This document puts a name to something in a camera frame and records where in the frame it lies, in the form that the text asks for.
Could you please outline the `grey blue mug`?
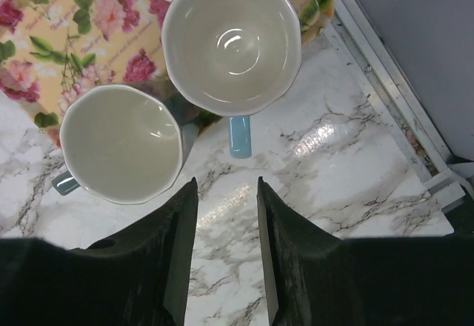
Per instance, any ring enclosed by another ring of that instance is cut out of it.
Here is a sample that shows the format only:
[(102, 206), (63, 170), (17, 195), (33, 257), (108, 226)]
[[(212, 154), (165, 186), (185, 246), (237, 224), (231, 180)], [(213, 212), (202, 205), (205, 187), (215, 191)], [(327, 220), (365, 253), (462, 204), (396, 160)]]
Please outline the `grey blue mug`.
[(127, 84), (93, 88), (71, 104), (59, 138), (67, 167), (53, 180), (63, 196), (81, 187), (116, 204), (143, 204), (169, 190), (199, 128), (188, 102), (164, 101)]

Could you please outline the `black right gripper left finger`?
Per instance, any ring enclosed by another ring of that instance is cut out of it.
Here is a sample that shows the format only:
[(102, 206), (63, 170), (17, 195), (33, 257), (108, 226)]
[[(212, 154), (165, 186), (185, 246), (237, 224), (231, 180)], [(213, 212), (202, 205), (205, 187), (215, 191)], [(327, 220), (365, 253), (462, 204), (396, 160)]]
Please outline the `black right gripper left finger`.
[(198, 187), (85, 249), (1, 241), (3, 325), (182, 325)]

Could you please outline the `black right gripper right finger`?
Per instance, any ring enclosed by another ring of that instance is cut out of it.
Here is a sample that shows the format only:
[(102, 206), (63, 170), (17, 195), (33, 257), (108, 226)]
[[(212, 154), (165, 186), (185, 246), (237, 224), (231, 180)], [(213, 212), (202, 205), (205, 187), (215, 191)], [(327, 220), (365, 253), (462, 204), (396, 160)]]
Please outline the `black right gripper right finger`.
[(271, 325), (471, 325), (470, 236), (339, 239), (258, 180)]

